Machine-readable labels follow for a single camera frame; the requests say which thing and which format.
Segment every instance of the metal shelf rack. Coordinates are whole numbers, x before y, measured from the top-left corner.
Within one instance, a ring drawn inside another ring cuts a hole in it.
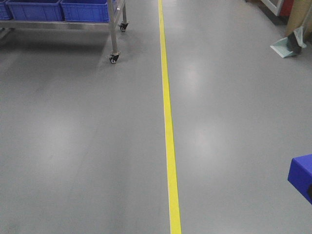
[[[115,64],[120,55],[120,51],[118,50],[117,46],[116,27],[119,26],[120,30],[122,32],[125,32],[128,26],[125,1],[126,0],[120,0],[117,6],[117,10],[114,12],[113,0],[107,0],[109,15],[113,16],[111,17],[109,23],[0,20],[0,29],[29,28],[29,29],[58,29],[58,30],[87,30],[87,31],[109,30],[113,46],[113,51],[110,55],[109,60],[112,64]],[[122,23],[118,24],[121,14],[122,14]]]

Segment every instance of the cart caster wheel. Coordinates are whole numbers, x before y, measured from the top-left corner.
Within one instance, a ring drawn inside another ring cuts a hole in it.
[[[111,57],[109,58],[109,61],[111,62],[111,64],[116,64],[118,58],[119,58],[119,55],[111,55]]]
[[[128,23],[121,23],[120,30],[124,33],[128,27]]]

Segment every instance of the blue bin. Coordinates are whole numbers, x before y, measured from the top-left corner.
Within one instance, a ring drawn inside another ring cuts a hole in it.
[[[10,20],[12,18],[12,14],[6,2],[7,0],[0,0],[0,20]]]
[[[312,155],[292,160],[288,181],[312,204]]]
[[[62,0],[66,21],[109,22],[107,0]]]
[[[60,0],[9,0],[15,20],[63,21]]]

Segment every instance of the metal cart leg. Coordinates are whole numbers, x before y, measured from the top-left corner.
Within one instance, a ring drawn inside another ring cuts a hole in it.
[[[111,38],[112,38],[112,46],[113,46],[113,51],[112,51],[112,54],[111,54],[109,60],[112,64],[115,64],[119,58],[120,52],[118,51],[118,47],[117,47],[115,19],[114,19],[114,8],[113,8],[112,0],[108,0],[108,10],[109,10],[110,18],[111,18],[110,23],[109,23],[109,28],[110,28],[110,33],[111,33]]]
[[[127,21],[127,11],[126,11],[126,3],[123,6],[122,9],[122,23],[119,25],[120,26],[120,30],[122,32],[125,32],[128,26],[128,21]]]

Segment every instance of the yellow tape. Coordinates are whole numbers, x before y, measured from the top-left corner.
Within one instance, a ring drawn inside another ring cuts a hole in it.
[[[180,207],[177,187],[175,141],[171,115],[170,86],[168,77],[166,36],[165,36],[162,0],[158,0],[158,8],[159,8],[162,83],[164,95],[170,230],[171,234],[181,234],[182,231],[181,231]]]

